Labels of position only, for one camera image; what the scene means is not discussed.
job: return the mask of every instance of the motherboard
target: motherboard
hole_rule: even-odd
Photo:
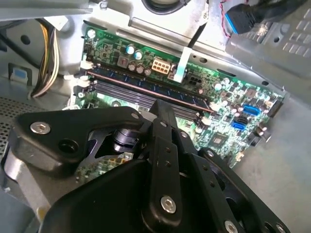
[[[193,63],[176,82],[179,57],[100,27],[88,27],[84,39],[81,68],[90,85],[77,95],[80,108],[148,111],[155,99],[165,100],[195,147],[213,149],[230,167],[249,146],[269,141],[266,123],[282,106],[283,95]]]

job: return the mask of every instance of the green circuit board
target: green circuit board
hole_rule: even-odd
[[[129,46],[134,48],[133,54],[127,52]],[[136,52],[141,55],[139,59],[136,57]],[[244,152],[250,146],[247,141],[249,135],[256,131],[259,123],[266,123],[270,119],[269,111],[274,108],[276,103],[279,104],[284,99],[283,95],[274,93],[267,88],[257,87],[239,80],[238,77],[226,76],[218,71],[192,63],[187,64],[183,82],[177,83],[170,78],[170,75],[174,74],[174,67],[179,62],[178,57],[109,34],[96,27],[88,27],[86,31],[83,61],[98,61],[127,71],[132,64],[135,69],[130,71],[134,75],[138,73],[138,66],[143,66],[144,71],[150,71],[155,59],[169,63],[171,66],[169,73],[163,74],[151,70],[148,75],[144,72],[140,75],[144,75],[144,79],[157,80],[163,86],[175,86],[179,90],[200,94],[209,100],[209,106],[214,112],[204,112],[204,115],[200,116],[201,125],[194,121],[177,118],[178,127],[191,136],[197,149],[210,147],[222,158],[230,157],[228,163],[230,167],[240,160],[239,152]],[[90,103],[93,105],[92,107],[130,106],[138,111],[148,110],[137,103],[95,92],[87,93],[83,98],[78,98],[76,102],[81,108],[88,108]],[[254,116],[243,111],[236,111],[237,106],[245,104],[256,107],[260,113]],[[237,117],[244,117],[248,121],[242,131],[232,127],[232,122]]]

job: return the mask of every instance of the gray metal panel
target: gray metal panel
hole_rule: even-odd
[[[311,0],[264,38],[233,35],[225,50],[254,72],[311,104]]]
[[[234,167],[292,233],[311,232],[310,117],[310,109],[288,100],[271,121],[270,141]]]
[[[0,2],[0,21],[88,14],[88,0],[4,0]]]

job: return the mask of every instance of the chip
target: chip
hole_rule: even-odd
[[[258,106],[262,106],[264,104],[264,102],[262,100],[258,100],[257,105]]]
[[[122,67],[122,68],[127,68],[128,64],[129,64],[129,60],[127,57],[120,56],[118,58],[117,66]]]
[[[250,99],[254,98],[256,94],[257,91],[255,89],[248,89],[247,92],[245,93],[245,95]]]
[[[231,118],[230,116],[225,116],[225,117],[224,117],[224,121],[225,121],[225,122],[230,122],[231,119],[232,119],[232,118]]]
[[[215,133],[208,145],[210,147],[220,148],[225,144],[227,139],[228,139],[227,135],[224,135],[221,133]]]

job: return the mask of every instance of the blue sata port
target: blue sata port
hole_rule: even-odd
[[[254,106],[251,106],[251,105],[243,105],[243,112],[249,114],[249,115],[252,115],[252,116],[258,116],[260,114],[260,109],[259,108],[256,108]]]
[[[237,123],[237,122],[235,122],[235,121],[233,121],[233,122],[231,123],[231,126],[232,126],[233,128],[235,128],[235,129],[241,130],[241,131],[245,130],[245,128],[246,128],[246,125],[241,124],[241,123]]]

